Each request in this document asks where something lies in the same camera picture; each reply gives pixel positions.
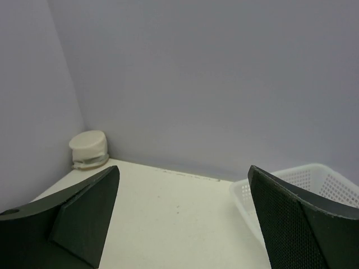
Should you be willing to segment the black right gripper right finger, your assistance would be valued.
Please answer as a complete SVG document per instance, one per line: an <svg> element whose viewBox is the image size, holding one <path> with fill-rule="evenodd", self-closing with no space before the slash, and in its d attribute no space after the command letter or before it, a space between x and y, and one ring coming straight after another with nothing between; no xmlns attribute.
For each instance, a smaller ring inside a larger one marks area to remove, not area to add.
<svg viewBox="0 0 359 269"><path fill-rule="evenodd" d="M325 182L317 193L251 166L248 171L272 268L358 268L358 194Z"/></svg>

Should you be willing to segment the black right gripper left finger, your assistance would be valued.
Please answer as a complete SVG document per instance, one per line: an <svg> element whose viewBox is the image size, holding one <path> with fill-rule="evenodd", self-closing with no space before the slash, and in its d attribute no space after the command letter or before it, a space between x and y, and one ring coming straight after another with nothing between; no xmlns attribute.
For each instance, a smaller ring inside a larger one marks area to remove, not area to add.
<svg viewBox="0 0 359 269"><path fill-rule="evenodd" d="M120 172L110 166L1 213L1 268L99 268Z"/></svg>

